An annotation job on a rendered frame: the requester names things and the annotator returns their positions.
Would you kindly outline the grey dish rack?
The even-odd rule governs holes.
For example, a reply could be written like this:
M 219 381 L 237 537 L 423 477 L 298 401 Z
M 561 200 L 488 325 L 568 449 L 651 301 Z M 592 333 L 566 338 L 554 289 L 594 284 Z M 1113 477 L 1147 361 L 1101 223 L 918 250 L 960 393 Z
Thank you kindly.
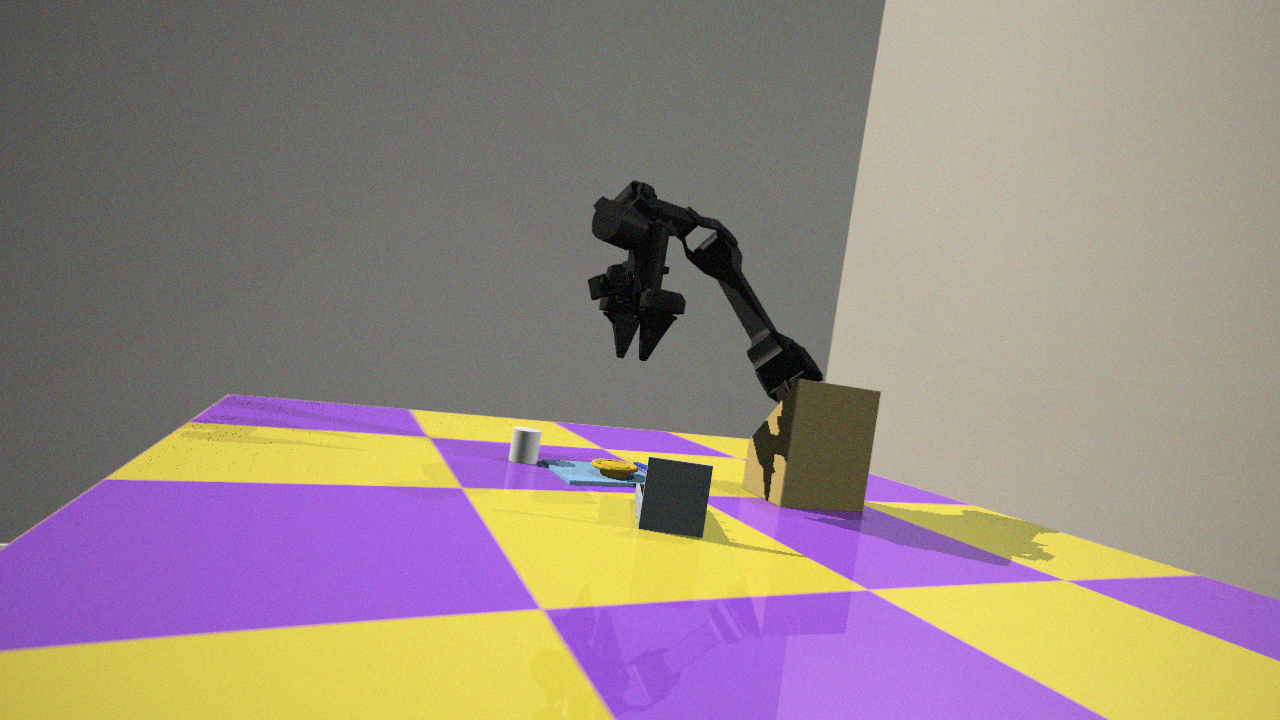
M 648 457 L 645 484 L 637 483 L 637 529 L 703 538 L 713 465 Z

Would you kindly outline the white cylinder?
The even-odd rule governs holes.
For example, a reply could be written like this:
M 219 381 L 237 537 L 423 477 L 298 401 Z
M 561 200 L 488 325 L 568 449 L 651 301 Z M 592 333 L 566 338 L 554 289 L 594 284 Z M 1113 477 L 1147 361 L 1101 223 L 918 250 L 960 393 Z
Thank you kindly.
M 509 461 L 522 464 L 536 464 L 541 441 L 541 430 L 530 427 L 515 427 Z

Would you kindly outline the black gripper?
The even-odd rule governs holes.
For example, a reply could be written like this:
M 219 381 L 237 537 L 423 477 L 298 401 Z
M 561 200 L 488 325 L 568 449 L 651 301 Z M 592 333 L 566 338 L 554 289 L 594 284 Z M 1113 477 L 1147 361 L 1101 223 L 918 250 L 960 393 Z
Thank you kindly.
M 684 314 L 686 301 L 682 293 L 660 290 L 663 275 L 669 273 L 664 259 L 646 254 L 628 254 L 628 260 L 622 263 L 622 266 L 630 272 L 631 264 L 639 269 L 637 296 L 628 295 L 628 290 L 626 293 L 620 293 L 625 296 L 623 301 L 616 300 L 616 296 L 603 297 L 599 310 L 605 311 L 603 314 L 613 325 L 617 357 L 625 357 L 640 324 L 639 360 L 646 361 L 666 331 L 677 320 L 673 314 Z

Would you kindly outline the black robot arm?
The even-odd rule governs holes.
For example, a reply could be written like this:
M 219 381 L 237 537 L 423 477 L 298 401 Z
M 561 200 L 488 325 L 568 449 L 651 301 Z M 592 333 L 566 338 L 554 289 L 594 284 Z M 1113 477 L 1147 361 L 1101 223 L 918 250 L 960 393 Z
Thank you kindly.
M 780 334 L 772 324 L 753 288 L 742 275 L 742 254 L 739 242 L 716 219 L 699 217 L 692 208 L 678 208 L 657 199 L 652 186 L 631 182 L 614 200 L 602 197 L 595 205 L 593 234 L 607 243 L 625 249 L 628 254 L 646 254 L 666 260 L 669 236 L 684 243 L 689 261 L 704 274 L 718 281 L 733 311 L 751 340 L 748 357 L 753 363 L 758 380 L 765 395 L 781 402 L 799 379 L 824 380 L 817 364 L 794 340 Z M 685 237 L 698 225 L 716 231 L 694 250 Z M 608 266 L 605 274 L 588 279 L 591 300 L 640 292 L 639 269 L 622 264 Z

